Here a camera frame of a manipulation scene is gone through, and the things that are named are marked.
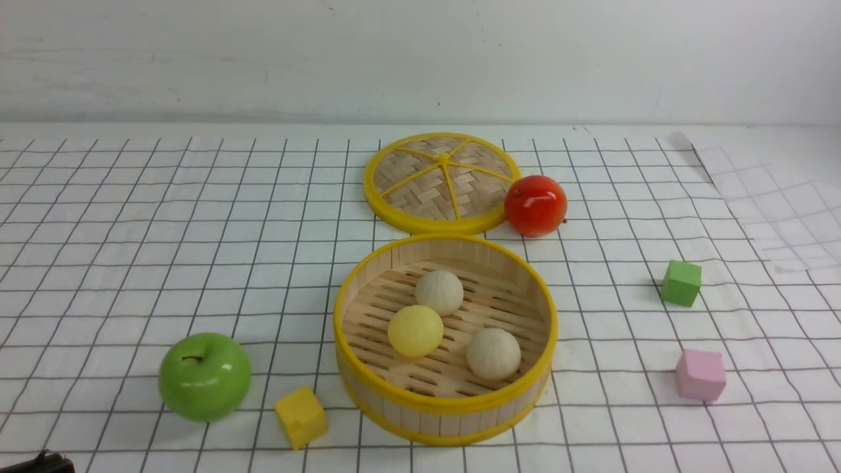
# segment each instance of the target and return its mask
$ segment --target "wooden block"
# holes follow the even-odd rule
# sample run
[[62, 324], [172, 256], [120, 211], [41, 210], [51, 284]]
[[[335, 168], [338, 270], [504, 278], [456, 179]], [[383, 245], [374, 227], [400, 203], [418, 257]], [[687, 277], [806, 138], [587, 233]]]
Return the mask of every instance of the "wooden block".
[[327, 416], [309, 386], [274, 403], [278, 422], [293, 450], [302, 449], [327, 432]]
[[715, 401], [727, 384], [721, 353], [686, 349], [677, 367], [678, 394], [696, 401]]
[[669, 262], [660, 298], [679, 306], [692, 307], [701, 292], [701, 266], [673, 259]]

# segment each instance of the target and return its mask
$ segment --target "yellow bun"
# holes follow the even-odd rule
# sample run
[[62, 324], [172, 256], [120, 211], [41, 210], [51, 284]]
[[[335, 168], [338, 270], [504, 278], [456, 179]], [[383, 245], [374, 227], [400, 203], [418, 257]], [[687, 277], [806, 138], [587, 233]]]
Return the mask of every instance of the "yellow bun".
[[406, 357], [426, 356], [443, 338], [444, 322], [427, 306], [404, 307], [389, 322], [389, 343]]

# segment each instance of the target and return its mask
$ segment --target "ball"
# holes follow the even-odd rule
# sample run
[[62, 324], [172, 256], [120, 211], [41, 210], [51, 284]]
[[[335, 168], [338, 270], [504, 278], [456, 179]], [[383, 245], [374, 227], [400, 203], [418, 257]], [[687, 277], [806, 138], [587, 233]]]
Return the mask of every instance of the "ball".
[[485, 380], [504, 380], [520, 368], [520, 344], [507, 331], [484, 328], [468, 344], [468, 367]]
[[424, 274], [415, 285], [415, 301], [446, 317], [464, 301], [464, 286], [453, 273], [439, 269]]
[[417, 358], [432, 353], [444, 338], [444, 322], [427, 306], [408, 306], [389, 322], [389, 343], [397, 353]]

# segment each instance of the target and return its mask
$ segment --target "yellow rim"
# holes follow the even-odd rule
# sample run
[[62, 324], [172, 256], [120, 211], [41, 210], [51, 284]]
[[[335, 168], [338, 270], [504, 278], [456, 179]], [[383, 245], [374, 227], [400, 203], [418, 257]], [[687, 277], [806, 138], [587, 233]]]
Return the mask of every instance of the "yellow rim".
[[405, 438], [407, 440], [411, 440], [412, 442], [418, 442], [420, 444], [426, 445], [433, 445], [436, 447], [461, 447], [464, 445], [475, 444], [477, 442], [481, 442], [483, 440], [487, 440], [488, 438], [496, 437], [497, 435], [503, 433], [504, 431], [508, 430], [509, 428], [514, 427], [516, 424], [520, 423], [529, 412], [534, 409], [534, 406], [537, 404], [537, 400], [540, 399], [540, 396], [543, 393], [543, 390], [546, 389], [546, 385], [549, 382], [549, 376], [546, 377], [546, 380], [543, 381], [540, 389], [537, 390], [537, 395], [534, 396], [534, 399], [529, 401], [528, 406], [526, 406], [521, 412], [518, 412], [514, 417], [508, 419], [506, 422], [501, 423], [500, 425], [495, 425], [488, 430], [483, 430], [482, 432], [478, 433], [471, 433], [470, 435], [453, 435], [453, 436], [436, 436], [436, 435], [427, 435], [424, 433], [417, 433], [412, 432], [411, 430], [407, 430], [400, 426], [394, 425], [385, 417], [380, 416], [376, 412], [371, 409], [371, 407], [362, 402], [351, 389], [350, 386], [347, 385], [347, 380], [345, 379], [345, 375], [340, 371], [339, 372], [341, 377], [341, 383], [345, 387], [345, 391], [347, 392], [347, 396], [351, 398], [354, 404], [359, 407], [359, 410], [362, 411], [372, 422], [379, 425], [379, 427], [383, 428], [383, 430], [393, 433], [398, 437]]
[[[540, 284], [541, 292], [543, 293], [543, 296], [546, 298], [546, 301], [549, 305], [550, 323], [546, 350], [543, 351], [543, 354], [541, 354], [540, 358], [537, 359], [537, 362], [534, 364], [534, 366], [532, 366], [531, 369], [529, 369], [523, 376], [521, 376], [519, 380], [514, 381], [513, 383], [500, 390], [482, 394], [479, 396], [442, 399], [431, 396], [423, 396], [421, 394], [400, 389], [395, 385], [387, 383], [385, 380], [375, 375], [373, 371], [371, 371], [367, 366], [365, 366], [365, 364], [361, 362], [356, 357], [356, 355], [353, 354], [353, 351], [351, 351], [351, 346], [347, 343], [347, 339], [345, 338], [345, 333], [341, 330], [342, 320], [340, 308], [342, 306], [342, 302], [345, 299], [347, 288], [350, 285], [350, 283], [357, 277], [359, 271], [362, 268], [364, 268], [365, 265], [368, 264], [368, 262], [375, 258], [379, 258], [381, 254], [385, 252], [390, 252], [392, 248], [398, 247], [400, 245], [405, 245], [412, 242], [420, 242], [424, 240], [434, 240], [439, 238], [457, 239], [477, 243], [479, 245], [491, 247], [494, 250], [502, 252], [508, 257], [514, 259], [523, 268], [525, 268], [526, 271], [528, 271], [528, 273]], [[341, 285], [339, 295], [336, 297], [336, 303], [333, 307], [333, 332], [336, 338], [336, 356], [341, 356], [341, 358], [344, 360], [347, 367], [351, 371], [351, 374], [356, 376], [356, 378], [360, 382], [367, 385], [368, 388], [374, 390], [378, 394], [382, 395], [384, 398], [399, 406], [408, 407], [416, 411], [427, 412], [432, 414], [450, 415], [478, 412], [492, 407], [500, 406], [502, 404], [505, 404], [509, 400], [518, 397], [525, 391], [528, 391], [529, 388], [531, 388], [535, 383], [537, 383], [540, 380], [541, 374], [545, 372], [547, 368], [551, 367], [552, 364], [552, 356], [555, 349], [555, 344], [558, 340], [558, 317], [555, 312], [555, 305], [552, 300], [552, 295], [549, 293], [549, 289], [543, 282], [543, 279], [540, 277], [540, 274], [538, 274], [537, 271], [535, 271], [535, 269], [532, 268], [530, 264], [528, 264], [525, 260], [520, 258], [520, 256], [516, 253], [508, 250], [505, 247], [502, 247], [501, 245], [497, 245], [496, 243], [489, 242], [476, 236], [458, 234], [426, 234], [408, 236], [396, 242], [388, 243], [366, 256], [365, 259], [363, 259], [356, 265], [356, 267], [353, 268], [351, 273], [345, 279], [344, 284]]]
[[[412, 174], [408, 178], [392, 186], [391, 189], [386, 189], [383, 192], [377, 191], [377, 188], [376, 186], [374, 186], [373, 183], [374, 173], [377, 169], [377, 165], [379, 165], [379, 162], [382, 161], [386, 155], [388, 155], [391, 151], [394, 151], [395, 149], [400, 149], [401, 146], [410, 141], [418, 141], [424, 140], [426, 138], [435, 138], [440, 136], [464, 139], [464, 141], [461, 144], [459, 144], [458, 146], [456, 146], [455, 149], [452, 150], [451, 155], [455, 154], [455, 152], [459, 148], [461, 148], [469, 142], [479, 143], [480, 145], [492, 150], [497, 155], [499, 155], [505, 162], [505, 165], [508, 166], [508, 168], [511, 171], [511, 177], [508, 178], [506, 176], [493, 173], [487, 169], [482, 169], [481, 167], [477, 166], [460, 164], [455, 162], [447, 162], [444, 165], [436, 164], [434, 166], [427, 167], [426, 169], [423, 169], [418, 173]], [[424, 153], [423, 151], [407, 149], [402, 149], [402, 151], [407, 151], [416, 155], [426, 156], [432, 160], [437, 159], [437, 157]], [[368, 202], [368, 205], [371, 207], [371, 210], [373, 210], [373, 213], [376, 214], [385, 223], [393, 226], [394, 228], [405, 231], [410, 235], [420, 235], [424, 233], [459, 233], [463, 235], [476, 235], [491, 230], [505, 221], [505, 208], [502, 204], [499, 204], [496, 207], [494, 207], [491, 211], [476, 217], [463, 219], [460, 216], [458, 216], [458, 210], [456, 209], [455, 199], [452, 198], [452, 182], [449, 178], [447, 166], [465, 167], [468, 169], [473, 169], [474, 171], [486, 173], [488, 175], [501, 178], [510, 182], [514, 182], [520, 177], [522, 177], [520, 169], [517, 167], [516, 162], [514, 162], [514, 160], [511, 159], [510, 156], [508, 156], [508, 153], [506, 153], [504, 150], [502, 150], [493, 143], [482, 140], [481, 138], [477, 138], [475, 136], [464, 135], [461, 133], [425, 133], [422, 135], [409, 136], [407, 138], [403, 138], [402, 140], [395, 141], [394, 143], [391, 143], [390, 145], [386, 146], [374, 155], [374, 157], [371, 159], [371, 162], [369, 162], [368, 166], [365, 168], [365, 174], [362, 178], [362, 187], [365, 192], [365, 200]], [[397, 188], [405, 184], [406, 182], [409, 182], [411, 179], [416, 178], [424, 173], [428, 173], [433, 169], [438, 169], [439, 167], [442, 168], [445, 179], [447, 180], [447, 187], [450, 190], [451, 201], [453, 202], [453, 209], [456, 210], [456, 220], [434, 221], [423, 219], [414, 215], [407, 214], [402, 210], [397, 210], [383, 199], [383, 196], [388, 194], [390, 191], [394, 190], [394, 188]]]

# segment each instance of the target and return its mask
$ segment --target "red tomato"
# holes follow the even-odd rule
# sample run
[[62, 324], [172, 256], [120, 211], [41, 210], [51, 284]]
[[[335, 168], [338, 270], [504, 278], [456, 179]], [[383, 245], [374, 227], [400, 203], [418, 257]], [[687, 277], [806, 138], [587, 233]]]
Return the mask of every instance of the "red tomato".
[[526, 176], [508, 189], [504, 206], [514, 230], [524, 237], [540, 237], [566, 221], [567, 195], [552, 178]]

